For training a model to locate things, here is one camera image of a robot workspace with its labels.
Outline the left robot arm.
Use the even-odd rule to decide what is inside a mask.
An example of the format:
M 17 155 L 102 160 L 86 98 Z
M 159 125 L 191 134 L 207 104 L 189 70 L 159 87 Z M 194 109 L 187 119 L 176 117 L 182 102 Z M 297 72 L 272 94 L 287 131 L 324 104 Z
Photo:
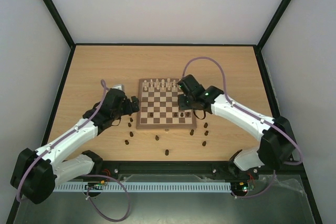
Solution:
M 24 195 L 39 204 L 60 184 L 91 172 L 98 173 L 102 158 L 91 151 L 70 160 L 66 158 L 111 127 L 114 121 L 139 110 L 137 97 L 128 98 L 119 88 L 106 90 L 101 101 L 86 111 L 63 135 L 34 151 L 26 148 L 20 152 L 10 180 L 17 190 L 17 196 Z

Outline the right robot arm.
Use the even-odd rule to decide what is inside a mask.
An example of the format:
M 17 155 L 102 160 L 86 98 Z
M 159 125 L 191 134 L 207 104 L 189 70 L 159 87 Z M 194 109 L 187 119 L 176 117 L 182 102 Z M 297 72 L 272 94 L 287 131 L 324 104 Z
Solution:
M 258 147 L 237 151 L 233 155 L 229 164 L 232 176 L 242 177 L 249 169 L 259 166 L 278 171 L 287 162 L 295 149 L 295 141 L 286 118 L 274 119 L 259 114 L 232 100 L 215 86 L 205 89 L 191 74 L 183 77 L 177 85 L 183 92 L 178 96 L 180 110 L 199 110 L 222 117 L 259 142 Z

